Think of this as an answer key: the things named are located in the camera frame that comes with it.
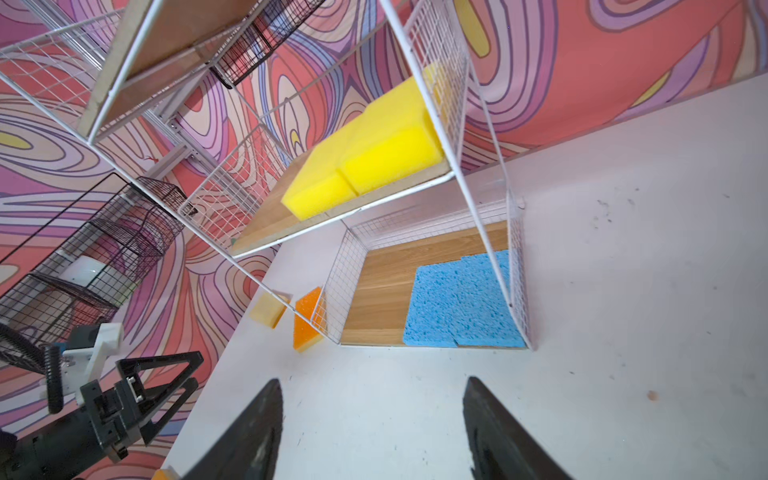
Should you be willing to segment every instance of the psychedelic wallpaper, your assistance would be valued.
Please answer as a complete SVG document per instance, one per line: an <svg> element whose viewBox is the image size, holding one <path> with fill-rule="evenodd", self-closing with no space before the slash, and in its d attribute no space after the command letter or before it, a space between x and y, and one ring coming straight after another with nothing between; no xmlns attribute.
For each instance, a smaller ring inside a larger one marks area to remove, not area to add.
<svg viewBox="0 0 768 480"><path fill-rule="evenodd" d="M768 0L453 0L495 130L514 156L704 93L766 70ZM74 20L125 0L58 0ZM411 4L402 7L408 14ZM298 154L358 115L409 73L373 0L326 0L237 90L206 76L178 121L223 159L266 115L265 124ZM0 45L45 31L20 0L0 0ZM327 75L326 69L341 61ZM493 161L477 98L469 95L463 165ZM136 174L169 145L134 121L105 147ZM0 253L5 255L109 167L10 88L0 85ZM167 181L193 190L201 172L182 163ZM0 291L32 268L93 211L35 238L0 265ZM275 250L248 259L263 275ZM125 355L200 349L204 384L255 286L190 232L118 313ZM172 372L158 372L162 382ZM49 421L39 376L0 368L0 427L25 434ZM114 372L104 373L111 385ZM85 478L150 478L184 423L194 396L149 448L119 465L102 462Z"/></svg>

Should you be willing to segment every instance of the patterned wall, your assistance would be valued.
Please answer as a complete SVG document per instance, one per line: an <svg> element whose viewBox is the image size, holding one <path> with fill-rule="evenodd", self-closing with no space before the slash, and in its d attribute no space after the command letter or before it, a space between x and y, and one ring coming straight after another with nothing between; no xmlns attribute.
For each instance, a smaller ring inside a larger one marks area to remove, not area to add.
<svg viewBox="0 0 768 480"><path fill-rule="evenodd" d="M59 0L72 18L120 7L115 0ZM505 153L542 147L671 101L766 70L768 0L454 0ZM301 92L266 120L289 151L312 147L408 76L373 0L326 0L316 15L238 91L206 77L182 109L181 125L223 158L262 115ZM0 45L45 29L19 0L0 0ZM331 74L323 71L367 41ZM464 166L489 162L488 130L470 95ZM148 168L167 146L134 122L109 145L132 169ZM29 235L61 205L108 171L47 118L0 86L0 252ZM170 180L197 186L199 172L180 165ZM28 270L66 236L35 241L2 278ZM254 258L263 272L273 252ZM240 318L253 285L204 243L185 233L118 315L132 356L201 349L205 379ZM160 382L156 376L153 381ZM38 376L0 369L0 426L28 432L45 421ZM114 381L110 372L105 383ZM170 448L185 413L149 449L89 478L149 478Z"/></svg>

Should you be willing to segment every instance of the black wire basket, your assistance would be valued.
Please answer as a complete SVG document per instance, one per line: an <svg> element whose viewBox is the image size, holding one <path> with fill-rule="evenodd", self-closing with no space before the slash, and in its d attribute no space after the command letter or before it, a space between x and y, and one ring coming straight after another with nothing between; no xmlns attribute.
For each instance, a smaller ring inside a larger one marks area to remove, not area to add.
<svg viewBox="0 0 768 480"><path fill-rule="evenodd" d="M226 88L234 88L265 62L324 0L266 0L263 10L211 70Z"/></svg>
<svg viewBox="0 0 768 480"><path fill-rule="evenodd" d="M141 178L140 182L174 210L186 200L172 184L150 178ZM91 203L97 197L103 202L98 212L0 297L0 323L7 327L0 329L1 361L41 372L39 362L30 360L28 350L66 342L76 326L110 321L184 228L134 185L112 174L35 235L61 223L56 220L62 216L76 216L80 211L75 206L78 202ZM187 213L195 214L194 209ZM18 338L9 338L8 328L27 346L19 347L20 342L14 341Z"/></svg>

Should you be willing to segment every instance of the wooden board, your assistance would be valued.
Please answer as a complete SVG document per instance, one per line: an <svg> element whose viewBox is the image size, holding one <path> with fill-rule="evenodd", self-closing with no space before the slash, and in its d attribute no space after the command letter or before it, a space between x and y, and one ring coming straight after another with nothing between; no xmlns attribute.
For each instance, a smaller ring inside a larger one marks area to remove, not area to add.
<svg viewBox="0 0 768 480"><path fill-rule="evenodd" d="M248 15L256 1L165 0L141 50L130 66L127 79L130 80L148 68L240 22ZM151 3L151 0L131 0L128 3L104 67L99 73L88 99L88 105L78 124L80 134L88 136L94 127L98 113L107 100L108 92L114 86L127 60L139 28L147 20ZM121 90L104 123L119 118L187 72L210 60L225 41L226 36L210 41L201 48L181 55L166 68Z"/></svg>
<svg viewBox="0 0 768 480"><path fill-rule="evenodd" d="M277 184L270 192L270 195L265 199L261 207L259 207L259 211L256 212L256 215L253 216L253 219L248 223L248 226L245 227L245 230L243 230L242 234L237 238L237 241L230 249L231 255L240 255L254 248L262 247L292 233L317 225L329 218L337 217L376 200L381 200L384 197L396 194L402 190L415 187L418 184L423 184L428 180L440 177L451 171L448 161L443 159L442 162L437 165L425 168L406 178L385 185L378 190L361 195L338 207L334 207L326 212L315 215L312 218L301 221L296 218L285 205L280 203L280 201L283 199L283 195L288 189L288 186L291 185L293 179L296 178L296 175L299 173L299 170L301 170L301 167L304 165L304 162L309 155L310 153L306 152L297 157L285 171L283 176L280 177Z"/></svg>
<svg viewBox="0 0 768 480"><path fill-rule="evenodd" d="M508 248L506 222L485 228L496 250ZM485 253L485 247L476 228L371 250L362 267L341 343L404 346L402 334L416 269L478 253Z"/></svg>

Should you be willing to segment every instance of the blue sponge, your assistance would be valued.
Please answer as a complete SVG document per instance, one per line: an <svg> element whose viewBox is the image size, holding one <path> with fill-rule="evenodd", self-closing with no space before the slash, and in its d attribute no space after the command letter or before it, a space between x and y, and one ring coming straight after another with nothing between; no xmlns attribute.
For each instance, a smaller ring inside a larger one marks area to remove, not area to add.
<svg viewBox="0 0 768 480"><path fill-rule="evenodd" d="M519 254L512 251L513 265ZM509 251L496 258L508 282ZM402 340L410 346L525 347L487 253L417 269Z"/></svg>
<svg viewBox="0 0 768 480"><path fill-rule="evenodd" d="M456 346L450 331L459 288L460 262L420 266L411 292L402 342L410 346Z"/></svg>
<svg viewBox="0 0 768 480"><path fill-rule="evenodd" d="M509 283L509 251L496 252L505 282ZM451 334L462 346L525 347L509 314L487 253L461 259L458 274L465 286L458 291Z"/></svg>

